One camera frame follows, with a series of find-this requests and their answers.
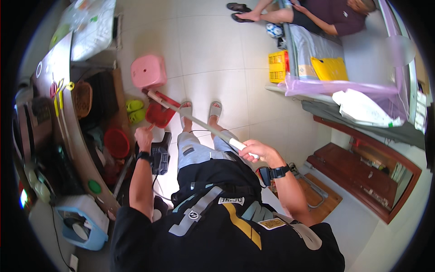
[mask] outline white plastic bag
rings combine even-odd
[[[343,117],[357,124],[382,128],[403,125],[399,117],[391,119],[378,104],[359,91],[353,89],[347,89],[346,92],[338,91],[332,95],[332,100],[340,105],[340,114]]]

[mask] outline pink plastic stool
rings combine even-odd
[[[137,58],[131,64],[130,72],[133,84],[139,89],[160,87],[167,82],[164,60],[160,56]]]

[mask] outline yellow bag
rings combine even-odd
[[[349,81],[346,66],[342,58],[316,59],[311,57],[314,71],[320,80],[345,80]]]

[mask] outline black sandal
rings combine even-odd
[[[255,21],[250,20],[250,19],[242,19],[242,18],[239,18],[239,17],[236,16],[236,14],[243,14],[243,13],[241,13],[241,12],[237,12],[237,13],[233,13],[233,14],[231,14],[231,18],[233,18],[233,20],[236,21],[236,22],[238,22],[238,23],[252,23],[252,22],[255,22]]]
[[[238,4],[238,3],[228,3],[227,8],[232,11],[238,12],[251,12],[252,10],[249,7],[246,7],[246,4]]]

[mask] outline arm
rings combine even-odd
[[[149,128],[138,128],[134,137],[137,140],[139,146],[139,152],[151,151],[151,142],[153,140],[153,134]],[[152,221],[154,211],[154,192],[152,189],[152,176],[150,163],[144,159],[139,159],[136,162],[136,168],[133,172],[133,177],[130,183],[130,207],[140,211],[146,217]]]
[[[262,160],[267,162],[270,168],[283,167],[286,165],[284,159],[274,148],[256,140],[248,140],[244,142],[244,144],[247,145],[247,147],[241,150],[239,155],[248,161],[258,161],[248,154],[250,152],[259,155]],[[275,179],[275,184],[281,205],[289,211],[292,218],[302,222],[308,227],[314,225],[315,222],[308,211],[307,199],[302,191],[302,187],[294,178],[293,174],[287,172],[285,177]]]
[[[338,35],[338,32],[333,24],[328,24],[322,21],[314,14],[312,14],[309,10],[307,10],[305,7],[294,4],[293,8],[307,15],[307,17],[310,18],[310,20],[313,21],[317,26],[319,26],[324,32],[326,32],[326,34]]]

